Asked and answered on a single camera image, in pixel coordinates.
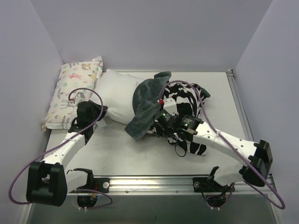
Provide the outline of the white pillow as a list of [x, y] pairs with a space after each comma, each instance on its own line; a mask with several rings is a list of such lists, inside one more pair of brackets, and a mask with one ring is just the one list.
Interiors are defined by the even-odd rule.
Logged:
[[128, 124], [135, 116], [132, 103], [134, 92], [143, 81], [143, 78], [108, 69], [97, 82], [90, 100], [100, 105], [97, 97], [100, 95], [104, 106], [108, 107], [107, 116]]

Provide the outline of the dark green plush pillowcase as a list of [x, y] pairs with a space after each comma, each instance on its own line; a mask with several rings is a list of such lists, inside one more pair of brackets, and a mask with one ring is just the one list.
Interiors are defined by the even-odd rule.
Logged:
[[125, 127], [125, 132], [135, 141], [146, 133], [152, 133], [186, 152], [204, 156], [206, 145], [177, 140], [154, 123], [155, 116], [163, 109], [175, 117], [192, 115], [198, 118], [205, 99], [210, 97], [210, 93], [198, 84], [170, 83], [170, 78], [171, 72], [160, 72], [136, 87], [132, 99], [135, 115]]

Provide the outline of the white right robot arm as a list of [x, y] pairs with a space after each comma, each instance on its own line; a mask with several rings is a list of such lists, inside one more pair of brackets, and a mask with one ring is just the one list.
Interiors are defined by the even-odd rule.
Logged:
[[268, 142], [243, 140], [217, 129], [213, 130], [208, 123], [192, 115], [180, 118], [166, 110], [157, 114], [154, 123], [171, 137], [206, 145], [237, 161], [236, 164], [223, 168], [214, 167], [207, 179], [209, 189], [218, 191], [225, 185], [241, 181], [257, 187], [265, 186], [273, 162]]

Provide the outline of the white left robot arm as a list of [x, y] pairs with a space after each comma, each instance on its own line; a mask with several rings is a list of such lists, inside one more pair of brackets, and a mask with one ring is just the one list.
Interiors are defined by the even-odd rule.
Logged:
[[33, 162], [28, 169], [26, 199], [29, 203], [61, 206], [68, 193], [81, 189], [89, 192], [95, 187], [93, 172], [87, 168], [66, 168], [77, 152], [94, 133], [94, 125], [101, 121], [107, 106], [92, 101], [78, 104], [77, 117], [72, 121], [62, 146], [40, 162]]

